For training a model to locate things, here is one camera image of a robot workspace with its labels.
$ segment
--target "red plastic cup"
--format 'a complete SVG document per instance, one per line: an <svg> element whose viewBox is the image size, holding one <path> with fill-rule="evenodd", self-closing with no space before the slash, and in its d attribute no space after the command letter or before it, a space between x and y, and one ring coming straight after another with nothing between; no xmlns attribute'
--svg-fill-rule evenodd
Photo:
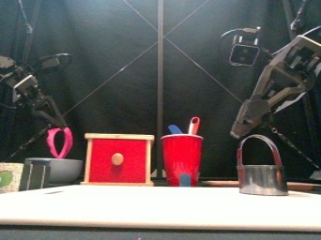
<svg viewBox="0 0 321 240"><path fill-rule="evenodd" d="M203 138L189 134L171 134L160 140L168 185L185 186L181 181L189 181L189 186L196 187Z"/></svg>

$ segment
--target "metal pail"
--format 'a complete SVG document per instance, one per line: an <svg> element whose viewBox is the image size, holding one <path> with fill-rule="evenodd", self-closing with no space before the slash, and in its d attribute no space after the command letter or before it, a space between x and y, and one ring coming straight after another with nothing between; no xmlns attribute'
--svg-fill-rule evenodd
<svg viewBox="0 0 321 240"><path fill-rule="evenodd" d="M268 145L275 165L243 165L242 147L248 138L256 138ZM288 195L280 157L276 147L267 137L254 134L238 144L236 172L240 193L271 196Z"/></svg>

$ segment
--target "black curtain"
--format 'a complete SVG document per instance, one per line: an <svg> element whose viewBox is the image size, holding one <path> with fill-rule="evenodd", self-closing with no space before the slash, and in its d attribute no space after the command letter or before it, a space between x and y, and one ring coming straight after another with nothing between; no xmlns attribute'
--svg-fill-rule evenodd
<svg viewBox="0 0 321 240"><path fill-rule="evenodd" d="M34 16L36 0L24 0L28 21ZM290 1L295 13L300 1ZM319 24L319 2L311 1L306 25ZM25 21L17 1L0 3L0 55L21 63L25 56ZM157 60L163 59L163 134L175 124L187 131L189 120L200 117L203 136L200 176L234 178L235 149L239 140L230 136L240 104L251 95L263 66L263 54L252 67L231 67L217 54L219 37L235 28L260 27L260 44L271 53L288 42L288 23L283 1L268 0L164 0L163 52L157 52L157 0L41 1L28 63L40 56L69 53L72 62L58 73L38 78L41 89L52 95L73 134L68 158L85 160L85 133L149 134L156 136ZM228 55L231 38L223 42ZM312 89L311 106L319 106L319 86ZM10 102L1 88L1 101ZM316 130L319 111L312 107L314 125L306 121L302 102L274 116L274 125L308 155L315 156L308 129ZM1 108L1 159L5 159L45 124L26 109ZM308 162L278 140L267 128L252 133L268 136L278 148L288 178L307 178ZM152 169L159 164L152 147ZM246 145L247 162L271 161L260 142ZM49 158L45 136L9 159Z"/></svg>

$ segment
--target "red wooden box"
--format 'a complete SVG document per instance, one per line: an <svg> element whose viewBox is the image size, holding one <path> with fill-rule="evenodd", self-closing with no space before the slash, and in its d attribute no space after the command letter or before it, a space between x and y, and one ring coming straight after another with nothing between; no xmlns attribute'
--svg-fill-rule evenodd
<svg viewBox="0 0 321 240"><path fill-rule="evenodd" d="M151 144L153 136L86 133L86 185L152 186Z"/></svg>

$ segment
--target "vertical rod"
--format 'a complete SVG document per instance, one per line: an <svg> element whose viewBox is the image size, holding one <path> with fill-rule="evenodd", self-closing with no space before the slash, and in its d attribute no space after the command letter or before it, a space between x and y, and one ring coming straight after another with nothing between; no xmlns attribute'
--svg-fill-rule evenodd
<svg viewBox="0 0 321 240"><path fill-rule="evenodd" d="M163 0L157 0L157 103L156 103L156 177L161 177L163 160L161 160L161 142L163 135Z"/></svg>

